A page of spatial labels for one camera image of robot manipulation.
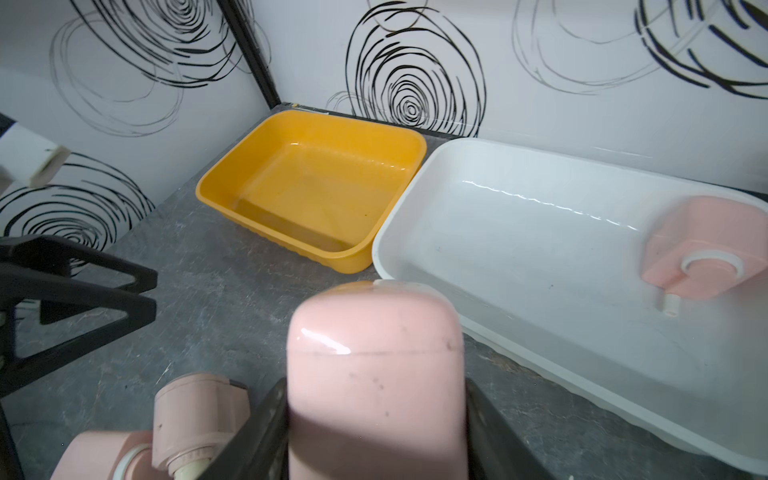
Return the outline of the yellow plastic storage tray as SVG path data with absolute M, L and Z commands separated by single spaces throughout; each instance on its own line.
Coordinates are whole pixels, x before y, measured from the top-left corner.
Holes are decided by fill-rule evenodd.
M 199 180 L 230 221 L 342 274 L 372 244 L 427 154 L 414 130 L 302 110 L 269 116 Z

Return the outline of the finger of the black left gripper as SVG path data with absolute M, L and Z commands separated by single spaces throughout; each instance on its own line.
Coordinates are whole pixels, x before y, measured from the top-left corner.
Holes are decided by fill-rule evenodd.
M 25 298 L 106 308 L 125 315 L 109 324 L 83 333 L 32 356 L 16 355 L 14 310 Z M 78 281 L 29 281 L 1 288 L 1 312 L 7 320 L 1 327 L 1 395 L 16 392 L 61 367 L 124 337 L 156 318 L 157 303 L 142 295 Z
M 75 277 L 84 263 L 131 278 L 116 287 Z M 158 273 L 61 237 L 31 235 L 1 240 L 1 309 L 10 312 L 22 300 L 40 302 L 40 321 L 52 324 L 94 308 L 123 311 L 131 324 L 150 324 L 157 303 L 143 294 L 157 286 Z

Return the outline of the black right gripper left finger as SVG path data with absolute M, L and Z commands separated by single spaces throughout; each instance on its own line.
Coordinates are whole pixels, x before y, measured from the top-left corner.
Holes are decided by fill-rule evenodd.
M 278 380 L 200 480 L 288 479 L 287 378 Z

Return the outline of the white plastic storage tray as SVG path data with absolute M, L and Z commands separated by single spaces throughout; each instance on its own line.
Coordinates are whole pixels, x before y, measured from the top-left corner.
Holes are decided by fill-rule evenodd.
M 765 202 L 721 186 L 456 139 L 378 232 L 385 279 L 429 285 L 475 340 L 677 448 L 767 471 L 767 277 L 662 312 L 646 242 L 685 201 Z

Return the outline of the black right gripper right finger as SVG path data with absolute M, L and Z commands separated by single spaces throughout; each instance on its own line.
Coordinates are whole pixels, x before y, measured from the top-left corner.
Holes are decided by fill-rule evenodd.
M 469 478 L 553 480 L 480 387 L 469 377 L 465 387 Z

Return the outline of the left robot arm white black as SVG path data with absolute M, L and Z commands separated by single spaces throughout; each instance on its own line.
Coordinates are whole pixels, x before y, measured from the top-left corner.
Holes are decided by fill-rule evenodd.
M 156 318 L 155 270 L 105 253 L 154 209 L 121 170 L 1 119 L 1 394 L 7 396 Z M 28 357 L 18 306 L 43 326 L 94 309 L 121 317 Z

